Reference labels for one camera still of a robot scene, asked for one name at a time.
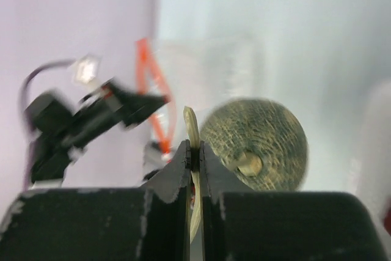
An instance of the white wall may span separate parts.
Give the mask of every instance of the white wall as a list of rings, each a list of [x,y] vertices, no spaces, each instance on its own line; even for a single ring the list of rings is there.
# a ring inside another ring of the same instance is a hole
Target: white wall
[[[26,140],[16,100],[23,79],[52,59],[103,57],[102,81],[118,77],[134,88],[134,42],[151,36],[154,0],[0,0],[0,216],[21,189]],[[43,73],[32,96],[58,87],[77,102],[84,90],[65,70]],[[130,186],[142,176],[148,125],[131,132],[114,127],[91,143],[67,174],[65,186]]]
[[[310,144],[304,189],[345,189],[362,108],[391,77],[391,0],[161,0],[159,37],[255,35],[259,96],[281,101]]]

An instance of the orange strap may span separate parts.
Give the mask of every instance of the orange strap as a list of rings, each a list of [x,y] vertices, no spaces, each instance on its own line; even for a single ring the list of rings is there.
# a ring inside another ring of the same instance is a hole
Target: orange strap
[[[150,88],[147,76],[151,75],[153,82],[159,87],[162,95],[169,97],[169,129],[167,134],[164,134],[163,128],[156,114],[152,114],[149,118],[152,128],[159,139],[161,150],[163,153],[169,153],[172,146],[172,140],[174,138],[175,124],[177,120],[174,96],[172,95],[168,83],[163,77],[163,73],[161,72],[159,65],[153,57],[150,44],[146,38],[136,42],[136,56],[136,81],[139,91],[142,94],[149,92]]]

